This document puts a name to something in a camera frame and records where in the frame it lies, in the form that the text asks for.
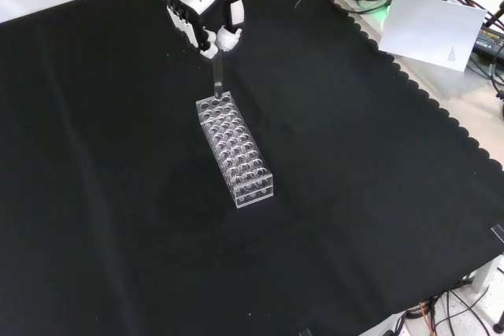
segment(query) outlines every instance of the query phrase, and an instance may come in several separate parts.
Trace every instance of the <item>table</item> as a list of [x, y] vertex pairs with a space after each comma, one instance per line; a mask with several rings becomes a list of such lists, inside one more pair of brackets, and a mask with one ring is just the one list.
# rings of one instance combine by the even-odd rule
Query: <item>table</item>
[[[276, 177], [246, 212], [191, 119], [211, 67], [161, 1], [83, 0], [2, 28], [2, 299], [20, 298], [2, 304], [6, 333], [355, 335], [488, 260], [501, 172], [327, 0], [297, 2], [247, 0], [225, 62]], [[463, 234], [418, 243], [456, 214]], [[450, 265], [409, 285], [405, 252], [429, 243]]]
[[[489, 10], [498, 9], [502, 0], [477, 0]], [[349, 5], [344, 0], [336, 0], [344, 8]], [[379, 24], [370, 25], [366, 20], [373, 22], [372, 17], [363, 19], [360, 15], [352, 15], [355, 22], [365, 31], [369, 38], [379, 42], [381, 32]], [[468, 130], [469, 135], [475, 138], [481, 148], [489, 152], [491, 158], [504, 164], [504, 119], [502, 118], [502, 101], [495, 98], [493, 86], [484, 78], [481, 78], [470, 69], [466, 69], [463, 76], [450, 70], [440, 69], [441, 74], [436, 75], [435, 68], [428, 67], [427, 64], [414, 62], [407, 58], [395, 56], [395, 61], [401, 65], [404, 72], [408, 73], [411, 79], [420, 84], [421, 89], [426, 90], [431, 98], [434, 98], [440, 105], [448, 110], [454, 118], [460, 121], [460, 126]], [[446, 80], [450, 75], [453, 76], [452, 83], [462, 85], [463, 87], [476, 88], [469, 90], [468, 93], [459, 96], [446, 96], [439, 94], [436, 85], [439, 80]], [[498, 263], [502, 256], [485, 264], [476, 271], [475, 280], [472, 285], [476, 292], [483, 291], [496, 272]], [[385, 329], [393, 329], [398, 315], [391, 316], [384, 320], [380, 325], [364, 333], [363, 336], [380, 336]]]

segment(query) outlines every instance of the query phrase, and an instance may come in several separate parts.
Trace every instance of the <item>white table surface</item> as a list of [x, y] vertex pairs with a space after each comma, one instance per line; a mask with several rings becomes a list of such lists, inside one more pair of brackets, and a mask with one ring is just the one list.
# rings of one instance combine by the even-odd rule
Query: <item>white table surface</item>
[[[336, 1], [343, 7], [348, 7], [343, 0]], [[502, 0], [475, 1], [495, 12]], [[380, 34], [360, 16], [353, 15], [352, 17], [361, 25], [361, 29], [369, 35], [369, 38], [377, 42], [380, 41]], [[481, 81], [482, 87], [460, 97], [445, 98], [436, 93], [436, 85], [433, 83], [432, 76], [427, 75], [427, 72], [422, 72], [417, 66], [413, 69], [411, 64], [402, 57], [396, 57], [395, 61], [401, 65], [402, 70], [408, 73], [412, 80], [419, 84], [420, 88], [426, 90], [431, 98], [434, 98], [442, 108], [450, 113], [451, 117], [457, 119], [460, 125], [467, 129], [469, 135], [480, 143], [480, 147], [489, 152], [490, 158], [504, 165], [503, 102], [495, 97], [495, 89], [490, 81], [482, 79], [466, 69], [463, 80], [469, 80], [471, 83]]]

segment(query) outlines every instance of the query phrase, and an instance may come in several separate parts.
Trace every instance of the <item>black cloth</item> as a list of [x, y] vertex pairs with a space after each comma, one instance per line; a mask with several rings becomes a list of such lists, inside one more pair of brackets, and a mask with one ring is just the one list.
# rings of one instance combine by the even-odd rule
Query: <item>black cloth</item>
[[275, 177], [240, 210], [196, 116], [211, 65], [162, 0], [0, 26], [0, 333], [358, 335], [502, 251], [500, 164], [298, 1], [244, 0], [224, 59]]

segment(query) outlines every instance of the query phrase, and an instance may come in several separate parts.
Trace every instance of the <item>paper sheet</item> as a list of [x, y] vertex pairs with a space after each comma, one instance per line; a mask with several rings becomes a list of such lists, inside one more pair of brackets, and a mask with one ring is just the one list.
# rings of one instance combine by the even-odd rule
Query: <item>paper sheet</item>
[[394, 0], [380, 50], [464, 71], [485, 13], [440, 0]]

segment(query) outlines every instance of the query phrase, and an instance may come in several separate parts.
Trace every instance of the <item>orange cable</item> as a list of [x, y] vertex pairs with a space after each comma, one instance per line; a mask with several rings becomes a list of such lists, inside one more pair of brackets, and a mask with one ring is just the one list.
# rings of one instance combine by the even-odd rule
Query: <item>orange cable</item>
[[422, 311], [422, 316], [424, 317], [425, 324], [427, 324], [428, 330], [431, 331], [431, 336], [435, 336], [434, 331], [432, 330], [431, 325], [428, 322], [427, 316], [425, 315], [424, 305], [422, 304], [422, 302], [420, 302], [420, 311]]

